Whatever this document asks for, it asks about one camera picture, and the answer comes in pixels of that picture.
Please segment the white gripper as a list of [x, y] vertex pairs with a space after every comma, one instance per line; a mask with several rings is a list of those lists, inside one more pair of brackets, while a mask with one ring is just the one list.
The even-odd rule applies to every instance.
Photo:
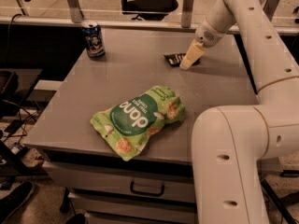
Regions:
[[179, 67], [183, 70], [188, 70], [205, 54], [205, 48], [217, 45], [225, 35], [226, 31], [214, 28], [207, 19], [204, 19], [196, 29], [195, 40], [188, 48]]

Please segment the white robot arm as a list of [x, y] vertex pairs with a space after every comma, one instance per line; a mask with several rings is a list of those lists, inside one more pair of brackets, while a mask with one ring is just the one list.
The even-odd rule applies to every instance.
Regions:
[[255, 105], [209, 108], [192, 129], [192, 170], [199, 224], [269, 224], [257, 162], [299, 144], [298, 64], [260, 0], [218, 0], [197, 29], [224, 36], [236, 24], [257, 89]]

